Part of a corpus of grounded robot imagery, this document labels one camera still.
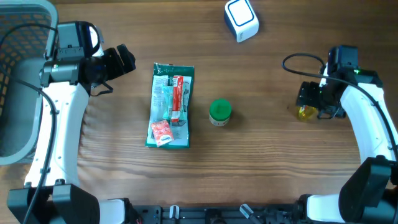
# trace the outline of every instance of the wood grain surface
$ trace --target wood grain surface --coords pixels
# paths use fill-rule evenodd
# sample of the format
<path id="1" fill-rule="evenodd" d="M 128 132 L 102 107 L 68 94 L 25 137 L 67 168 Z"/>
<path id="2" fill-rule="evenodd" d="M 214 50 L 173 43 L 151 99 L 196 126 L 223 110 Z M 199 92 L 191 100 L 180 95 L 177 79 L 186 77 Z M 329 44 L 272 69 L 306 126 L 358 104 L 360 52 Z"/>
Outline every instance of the wood grain surface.
<path id="1" fill-rule="evenodd" d="M 326 60 L 333 46 L 358 46 L 360 65 L 379 72 L 398 121 L 398 2 L 251 2 L 259 33 L 240 44 L 224 23 L 225 1 L 57 6 L 60 21 L 92 22 L 105 48 L 126 44 L 137 58 L 137 70 L 109 82 L 113 94 L 90 98 L 78 157 L 83 189 L 100 199 L 129 197 L 135 205 L 264 204 L 340 191 L 359 166 L 349 119 L 297 121 L 295 98 L 311 79 L 280 63 L 296 52 Z M 189 150 L 144 147 L 154 62 L 195 66 Z M 289 65 L 319 69 L 311 59 Z M 208 120 L 218 98 L 233 107 L 222 128 Z M 15 223 L 7 193 L 22 187 L 28 170 L 0 167 L 0 223 Z"/>

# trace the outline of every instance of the green lid bottle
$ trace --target green lid bottle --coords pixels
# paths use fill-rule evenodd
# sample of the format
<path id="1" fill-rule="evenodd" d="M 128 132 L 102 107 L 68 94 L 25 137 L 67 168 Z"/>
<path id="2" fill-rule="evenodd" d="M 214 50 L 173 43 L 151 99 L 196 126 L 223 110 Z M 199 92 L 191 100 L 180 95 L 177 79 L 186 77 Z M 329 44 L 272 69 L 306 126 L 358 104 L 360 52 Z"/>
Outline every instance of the green lid bottle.
<path id="1" fill-rule="evenodd" d="M 224 126 L 231 117 L 232 106 L 225 99 L 218 99 L 212 102 L 209 110 L 209 120 L 215 126 Z"/>

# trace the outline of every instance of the yellow bottle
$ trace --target yellow bottle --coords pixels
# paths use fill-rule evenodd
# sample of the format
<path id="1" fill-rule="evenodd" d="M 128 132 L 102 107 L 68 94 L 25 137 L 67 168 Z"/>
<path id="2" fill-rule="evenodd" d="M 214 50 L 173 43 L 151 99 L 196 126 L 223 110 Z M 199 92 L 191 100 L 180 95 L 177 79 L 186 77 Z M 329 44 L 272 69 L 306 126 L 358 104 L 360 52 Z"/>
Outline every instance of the yellow bottle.
<path id="1" fill-rule="evenodd" d="M 298 106 L 297 107 L 297 118 L 301 121 L 309 120 L 312 115 L 317 112 L 317 109 L 312 106 Z"/>

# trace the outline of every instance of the white box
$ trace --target white box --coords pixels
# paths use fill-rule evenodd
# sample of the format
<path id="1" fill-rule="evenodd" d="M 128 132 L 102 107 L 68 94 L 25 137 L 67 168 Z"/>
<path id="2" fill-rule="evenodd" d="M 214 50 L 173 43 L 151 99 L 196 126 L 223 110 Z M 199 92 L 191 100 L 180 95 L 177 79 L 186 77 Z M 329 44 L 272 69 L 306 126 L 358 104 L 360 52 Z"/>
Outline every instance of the white box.
<path id="1" fill-rule="evenodd" d="M 259 30 L 259 20 L 249 0 L 230 0 L 225 5 L 224 19 L 238 42 L 254 36 Z"/>

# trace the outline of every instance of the gray basket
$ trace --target gray basket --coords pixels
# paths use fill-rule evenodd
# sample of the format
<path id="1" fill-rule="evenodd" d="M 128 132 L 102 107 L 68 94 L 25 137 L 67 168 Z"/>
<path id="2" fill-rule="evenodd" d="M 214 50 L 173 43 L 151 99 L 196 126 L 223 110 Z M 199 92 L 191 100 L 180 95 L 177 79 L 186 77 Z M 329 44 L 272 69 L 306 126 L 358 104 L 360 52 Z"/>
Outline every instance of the gray basket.
<path id="1" fill-rule="evenodd" d="M 58 13 L 45 0 L 0 2 L 0 38 L 12 27 L 39 23 L 56 27 Z M 40 87 L 44 53 L 51 54 L 55 32 L 24 27 L 13 32 L 0 50 L 0 66 L 11 75 Z M 42 97 L 34 90 L 9 82 L 0 73 L 0 165 L 32 162 L 39 135 Z"/>

